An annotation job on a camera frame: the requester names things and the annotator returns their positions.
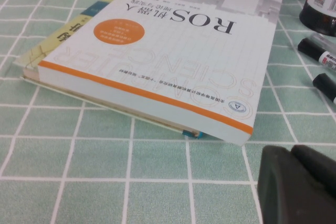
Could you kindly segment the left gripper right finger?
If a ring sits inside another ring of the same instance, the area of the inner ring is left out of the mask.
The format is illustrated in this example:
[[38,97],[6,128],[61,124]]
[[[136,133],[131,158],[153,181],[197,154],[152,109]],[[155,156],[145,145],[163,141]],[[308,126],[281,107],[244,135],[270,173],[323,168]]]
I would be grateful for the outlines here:
[[335,160],[305,145],[295,145],[291,153],[330,195],[335,195]]

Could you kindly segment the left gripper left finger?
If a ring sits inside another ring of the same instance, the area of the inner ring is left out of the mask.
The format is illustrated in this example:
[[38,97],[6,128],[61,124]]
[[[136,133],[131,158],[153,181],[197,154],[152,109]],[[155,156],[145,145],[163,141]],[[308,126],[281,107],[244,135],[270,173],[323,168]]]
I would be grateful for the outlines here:
[[262,149],[257,192],[264,223],[335,223],[335,195],[284,147]]

